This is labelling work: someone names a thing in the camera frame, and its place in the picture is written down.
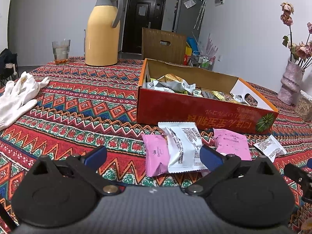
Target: pink snack packet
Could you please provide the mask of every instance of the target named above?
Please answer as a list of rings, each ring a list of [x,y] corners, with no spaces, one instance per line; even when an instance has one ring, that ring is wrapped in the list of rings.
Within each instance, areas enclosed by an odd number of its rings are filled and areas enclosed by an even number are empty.
[[[148,177],[168,173],[170,160],[168,145],[163,135],[142,134],[146,149],[145,169]]]
[[[246,136],[226,129],[213,129],[216,151],[235,154],[242,160],[251,160]]]

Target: refrigerator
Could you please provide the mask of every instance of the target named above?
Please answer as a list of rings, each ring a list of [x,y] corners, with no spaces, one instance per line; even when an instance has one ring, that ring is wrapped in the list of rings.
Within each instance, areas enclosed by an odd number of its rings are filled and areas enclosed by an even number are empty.
[[[198,24],[194,29],[197,16],[202,6],[201,0],[193,0],[196,4],[187,8],[184,4],[189,0],[177,0],[174,9],[174,24],[172,31],[175,33],[186,35],[186,37],[191,37],[198,40],[200,27],[197,30]]]

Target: table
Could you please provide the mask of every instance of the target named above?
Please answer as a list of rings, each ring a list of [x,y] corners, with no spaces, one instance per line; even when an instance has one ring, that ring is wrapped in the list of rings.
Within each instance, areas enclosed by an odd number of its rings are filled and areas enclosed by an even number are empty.
[[[186,187],[201,177],[200,173],[164,174],[154,178],[145,175],[141,133],[161,134],[161,131],[156,126],[135,122],[142,64],[141,60],[120,59],[116,65],[98,68],[74,57],[66,65],[50,62],[31,72],[36,80],[49,76],[50,84],[37,95],[37,106],[0,131],[0,195],[3,197],[0,203],[11,215],[9,201],[14,191],[43,154],[60,160],[74,153],[85,154],[104,144],[109,148],[107,160],[98,170],[104,178],[143,186]],[[310,124],[295,114],[294,107],[280,102],[275,92],[251,85],[280,110],[271,132],[287,154],[276,158],[277,169],[283,174],[283,167],[291,162],[311,172],[306,167],[307,160],[312,158]],[[201,135],[205,144],[214,146],[211,129],[201,131]],[[259,153],[252,145],[267,135],[246,136],[252,158],[256,158]],[[284,178],[296,200],[289,227],[298,232],[302,221],[311,215],[312,206],[300,200],[302,193],[296,183]],[[0,220],[0,233],[1,229],[8,231]]]

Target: thermos handle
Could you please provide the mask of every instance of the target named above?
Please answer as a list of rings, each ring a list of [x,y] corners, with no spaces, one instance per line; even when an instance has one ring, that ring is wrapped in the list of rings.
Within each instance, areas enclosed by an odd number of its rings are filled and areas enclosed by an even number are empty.
[[[115,18],[115,20],[112,23],[112,27],[116,28],[116,26],[118,25],[119,20],[121,18],[122,10],[123,10],[123,7],[124,7],[124,1],[123,0],[110,0],[110,1],[118,1],[116,18]]]

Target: open box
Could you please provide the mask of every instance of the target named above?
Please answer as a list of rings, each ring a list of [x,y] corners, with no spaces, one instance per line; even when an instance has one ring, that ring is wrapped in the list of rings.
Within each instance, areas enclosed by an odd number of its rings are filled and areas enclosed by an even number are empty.
[[[174,74],[203,89],[251,95],[257,107],[229,103],[191,95],[146,89],[150,78]],[[169,64],[145,59],[138,84],[137,122],[195,122],[201,130],[228,129],[238,133],[267,133],[278,115],[278,109],[243,79],[202,68]]]

